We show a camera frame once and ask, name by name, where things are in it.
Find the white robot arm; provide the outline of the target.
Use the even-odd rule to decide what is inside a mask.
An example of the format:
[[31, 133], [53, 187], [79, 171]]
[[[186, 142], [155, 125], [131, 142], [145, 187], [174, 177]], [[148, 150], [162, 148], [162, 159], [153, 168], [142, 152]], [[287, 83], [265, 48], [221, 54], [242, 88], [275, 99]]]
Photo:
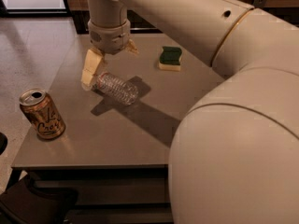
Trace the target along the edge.
[[127, 44], [131, 9], [223, 79], [180, 123], [175, 224], [299, 224], [298, 29], [237, 0], [88, 0], [93, 44]]

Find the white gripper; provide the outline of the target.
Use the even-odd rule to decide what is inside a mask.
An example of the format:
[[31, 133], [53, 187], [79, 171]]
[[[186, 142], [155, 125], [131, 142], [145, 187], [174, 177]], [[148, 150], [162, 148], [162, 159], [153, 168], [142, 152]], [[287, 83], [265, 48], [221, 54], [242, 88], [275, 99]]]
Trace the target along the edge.
[[117, 54], [126, 50], [138, 54], [135, 42], [130, 39], [130, 25], [126, 21], [117, 27], [100, 27], [88, 22], [89, 35], [95, 48], [88, 49], [81, 75], [81, 86], [90, 91], [96, 84], [98, 76], [105, 70], [105, 54]]

